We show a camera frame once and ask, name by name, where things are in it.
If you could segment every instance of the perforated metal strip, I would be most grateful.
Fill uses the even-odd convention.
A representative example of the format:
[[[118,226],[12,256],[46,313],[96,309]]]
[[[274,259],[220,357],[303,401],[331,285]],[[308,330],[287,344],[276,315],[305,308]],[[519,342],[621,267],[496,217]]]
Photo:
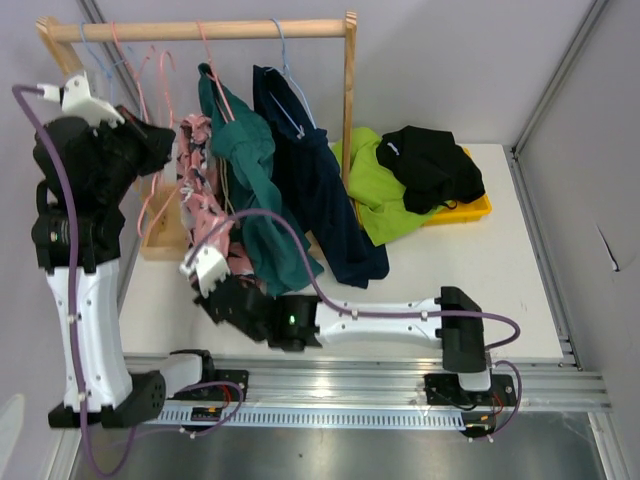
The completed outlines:
[[[191,406],[165,406],[153,425],[212,425],[191,421]],[[304,409],[248,407],[241,409],[228,425],[242,427],[366,428],[393,430],[463,430],[459,412],[419,410],[384,411],[360,409]]]

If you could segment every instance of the white table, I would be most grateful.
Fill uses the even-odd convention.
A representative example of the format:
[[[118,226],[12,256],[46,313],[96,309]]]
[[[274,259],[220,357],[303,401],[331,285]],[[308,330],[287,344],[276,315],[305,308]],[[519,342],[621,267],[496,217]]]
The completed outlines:
[[[520,324],[520,339],[494,350],[494,357],[556,362],[562,352],[502,146],[467,147],[482,171],[493,205],[489,216],[474,223],[421,228],[389,244],[390,273],[384,280],[370,282],[367,290],[338,284],[328,268],[319,277],[320,286],[331,297],[363,302],[415,301],[438,296],[441,286],[457,286],[484,311],[506,315]],[[434,356],[428,348],[386,342],[304,353],[272,351],[228,324],[215,325],[192,303],[194,296],[178,273],[177,263],[147,262],[138,256],[120,315],[124,351],[166,354],[204,348],[214,354],[296,358]],[[509,327],[485,321],[487,343],[509,334]]]

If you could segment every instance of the metal floor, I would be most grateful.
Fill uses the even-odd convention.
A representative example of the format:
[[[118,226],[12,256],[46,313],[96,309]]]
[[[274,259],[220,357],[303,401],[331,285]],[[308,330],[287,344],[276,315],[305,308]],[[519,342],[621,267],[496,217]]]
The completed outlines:
[[[94,433],[102,468],[115,466],[122,432]],[[73,479],[97,478],[82,448]],[[457,432],[226,427],[190,440],[164,432],[140,438],[114,478],[225,480],[600,480],[605,479],[584,413],[521,413],[495,443]]]

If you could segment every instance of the navy blue garment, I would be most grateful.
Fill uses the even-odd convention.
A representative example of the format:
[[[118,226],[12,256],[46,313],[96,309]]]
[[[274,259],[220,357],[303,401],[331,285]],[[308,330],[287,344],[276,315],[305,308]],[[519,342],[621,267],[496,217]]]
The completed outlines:
[[[302,230],[313,233],[336,280],[367,288],[369,280],[386,277],[386,248],[360,230],[326,130],[313,127],[280,73],[253,67],[253,107],[276,144],[271,181]]]

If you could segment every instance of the pile of clothes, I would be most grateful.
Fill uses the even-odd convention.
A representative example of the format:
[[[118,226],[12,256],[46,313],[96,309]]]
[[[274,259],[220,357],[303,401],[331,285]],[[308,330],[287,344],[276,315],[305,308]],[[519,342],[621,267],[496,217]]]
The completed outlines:
[[[367,288],[389,273],[385,243],[452,201],[484,194],[480,171],[451,133],[416,127],[382,138],[355,129],[347,192],[337,161],[341,143],[329,147],[327,132],[277,70],[254,66],[251,110],[208,64],[198,69],[202,115],[183,121],[178,159],[182,221],[192,245],[233,212],[267,209],[293,227],[306,250],[305,233],[313,234],[338,282]],[[208,242],[227,257],[234,276],[269,295],[310,283],[294,240],[272,218],[227,224]],[[323,271],[308,254],[307,260],[314,276]]]

